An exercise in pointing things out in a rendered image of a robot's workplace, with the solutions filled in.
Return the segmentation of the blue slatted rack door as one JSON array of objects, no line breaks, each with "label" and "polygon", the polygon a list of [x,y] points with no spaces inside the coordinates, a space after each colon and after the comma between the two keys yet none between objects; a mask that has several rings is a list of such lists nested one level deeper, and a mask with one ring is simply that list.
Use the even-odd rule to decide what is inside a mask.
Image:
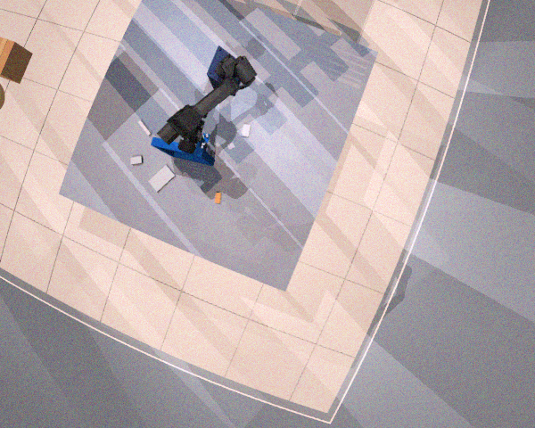
[{"label": "blue slatted rack door", "polygon": [[[204,135],[204,138],[202,135]],[[210,140],[210,134],[202,134],[198,130],[197,136],[199,136],[200,139],[199,142],[196,144],[193,154],[179,150],[177,148],[179,143],[177,142],[172,142],[170,145],[168,145],[164,140],[162,141],[157,137],[152,137],[151,146],[156,147],[157,149],[161,150],[164,153],[167,153],[172,157],[176,157],[183,160],[196,161],[213,167],[215,159],[208,152],[205,151]]]}]

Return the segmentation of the pale pink rectangular block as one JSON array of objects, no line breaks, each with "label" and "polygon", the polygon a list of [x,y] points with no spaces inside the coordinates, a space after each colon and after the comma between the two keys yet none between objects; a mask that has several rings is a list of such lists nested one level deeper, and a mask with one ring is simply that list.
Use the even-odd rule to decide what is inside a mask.
[{"label": "pale pink rectangular block", "polygon": [[144,123],[143,123],[141,120],[138,122],[138,124],[140,124],[140,125],[142,126],[142,129],[145,130],[145,132],[146,132],[146,134],[147,134],[148,136],[151,136],[151,135],[152,135],[151,132],[148,130],[148,128],[144,125]]}]

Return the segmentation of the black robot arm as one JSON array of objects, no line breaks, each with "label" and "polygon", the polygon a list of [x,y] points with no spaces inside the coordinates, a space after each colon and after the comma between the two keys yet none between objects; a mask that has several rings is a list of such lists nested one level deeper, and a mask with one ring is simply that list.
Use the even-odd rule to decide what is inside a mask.
[{"label": "black robot arm", "polygon": [[[222,83],[204,96],[196,105],[184,106],[173,114],[167,124],[157,132],[161,140],[170,145],[179,135],[189,137],[195,133],[202,118],[215,106],[223,102],[228,96],[244,89],[256,79],[257,72],[248,62],[246,56],[235,58],[228,54],[219,62],[215,73],[223,78]],[[234,78],[239,78],[242,85],[238,86]]]}]

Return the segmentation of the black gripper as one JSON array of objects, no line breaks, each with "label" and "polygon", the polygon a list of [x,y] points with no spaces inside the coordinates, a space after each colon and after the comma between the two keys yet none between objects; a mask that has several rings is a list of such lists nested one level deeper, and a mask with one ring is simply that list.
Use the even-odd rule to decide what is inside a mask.
[{"label": "black gripper", "polygon": [[184,140],[180,139],[177,148],[181,151],[193,154],[195,150],[195,144],[197,144],[200,139],[200,137],[197,136],[198,130],[202,132],[203,125],[204,125],[204,120],[201,121],[200,125],[198,126],[194,134],[192,134],[189,137],[184,137]]}]

